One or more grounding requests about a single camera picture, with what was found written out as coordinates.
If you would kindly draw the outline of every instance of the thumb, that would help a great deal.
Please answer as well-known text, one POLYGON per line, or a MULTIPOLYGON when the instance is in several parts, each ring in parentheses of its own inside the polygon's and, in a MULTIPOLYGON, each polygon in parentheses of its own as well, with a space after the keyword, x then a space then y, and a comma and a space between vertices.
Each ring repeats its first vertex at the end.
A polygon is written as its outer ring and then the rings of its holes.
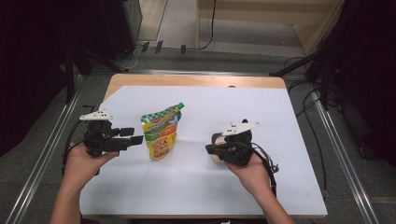
POLYGON ((112 159, 119 156, 119 152, 107 152, 96 159, 101 163, 101 166, 104 165, 106 162, 111 161, 112 159))

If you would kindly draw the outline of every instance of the gray carpet floor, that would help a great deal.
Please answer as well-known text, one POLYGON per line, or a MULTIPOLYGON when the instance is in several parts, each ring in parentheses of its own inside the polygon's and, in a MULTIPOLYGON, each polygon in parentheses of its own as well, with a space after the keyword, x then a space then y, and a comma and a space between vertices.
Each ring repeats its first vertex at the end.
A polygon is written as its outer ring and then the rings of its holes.
MULTIPOLYGON (((161 73, 161 70, 180 70, 237 72, 245 73, 245 76, 268 76, 269 72, 275 72, 283 68, 284 62, 288 59, 265 55, 206 51, 188 51, 182 55, 178 50, 173 49, 163 49, 160 54, 154 54, 153 51, 154 49, 149 49, 145 53, 136 52, 138 63, 129 70, 129 73, 141 73, 144 70, 154 70, 154 72, 159 73, 161 73)), ((134 64, 133 54, 120 63, 125 66, 134 64)), ((82 106, 99 105, 103 101, 109 80, 115 74, 96 62, 92 62, 92 67, 92 74, 87 77, 77 105, 51 156, 34 197, 28 202, 30 204, 21 219, 21 223, 48 223, 50 220, 52 206, 61 182, 62 153, 65 139, 78 117, 87 113, 88 109, 82 106)), ((304 78, 302 75, 304 70, 305 68, 300 68, 293 74, 284 76, 287 85, 289 86, 293 80, 304 78)), ((303 99, 309 91, 310 88, 307 84, 299 85, 291 91, 290 100, 296 113, 301 111, 303 99)), ((7 217, 18 199, 21 187, 34 168, 56 120, 64 109, 65 96, 65 90, 61 91, 36 121, 26 138, 17 147, 0 158, 0 223, 6 223, 7 217)), ((381 160, 367 161, 362 158, 359 146, 353 138, 343 115, 332 107, 330 108, 330 114, 361 183, 372 200, 379 222, 394 222, 393 218, 396 215, 396 169, 381 160)), ((318 220, 295 219, 296 223, 311 223, 314 221, 317 223, 364 223, 318 111, 315 107, 312 107, 307 110, 307 115, 313 123, 323 151, 328 191, 330 193, 325 200, 329 215, 318 220)), ((322 187, 324 176, 315 138, 304 115, 299 116, 298 122, 318 183, 322 187)), ((78 130, 76 135, 82 133, 83 130, 78 130)), ((98 220, 103 224, 128 223, 126 219, 98 218, 98 220)))

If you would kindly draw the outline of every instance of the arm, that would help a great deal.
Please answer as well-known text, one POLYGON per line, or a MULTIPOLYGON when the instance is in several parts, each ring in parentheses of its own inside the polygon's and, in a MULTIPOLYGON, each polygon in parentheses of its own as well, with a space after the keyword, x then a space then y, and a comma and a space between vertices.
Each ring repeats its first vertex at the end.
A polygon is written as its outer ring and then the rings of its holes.
POLYGON ((269 223, 294 223, 271 191, 268 173, 262 160, 256 154, 252 155, 249 163, 244 167, 228 162, 226 165, 238 176, 244 188, 254 197, 269 223))
POLYGON ((64 169, 64 179, 56 197, 50 223, 80 223, 79 195, 101 166, 117 157, 118 152, 93 158, 80 144, 71 149, 64 169))

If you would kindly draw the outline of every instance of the white tabletop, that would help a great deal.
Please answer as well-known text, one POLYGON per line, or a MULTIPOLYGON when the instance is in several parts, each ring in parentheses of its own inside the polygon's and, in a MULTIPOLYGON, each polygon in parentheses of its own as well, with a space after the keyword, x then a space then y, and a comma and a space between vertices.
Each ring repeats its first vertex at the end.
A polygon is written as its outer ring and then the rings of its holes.
POLYGON ((107 163, 81 193, 84 216, 260 217, 262 210, 224 164, 205 150, 213 133, 231 122, 260 122, 252 142, 279 164, 277 198, 293 217, 324 217, 327 210, 285 89, 124 86, 101 105, 112 128, 134 127, 140 117, 183 102, 177 141, 160 161, 146 144, 107 163))

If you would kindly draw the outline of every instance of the person's right hand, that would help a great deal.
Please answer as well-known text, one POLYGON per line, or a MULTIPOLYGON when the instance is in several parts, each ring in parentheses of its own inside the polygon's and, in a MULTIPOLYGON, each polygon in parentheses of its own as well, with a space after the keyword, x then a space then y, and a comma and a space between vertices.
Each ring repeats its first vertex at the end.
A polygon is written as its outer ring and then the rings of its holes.
POLYGON ((271 190, 269 175, 262 164, 262 160, 253 154, 246 166, 237 166, 225 162, 242 183, 242 186, 253 196, 271 190))

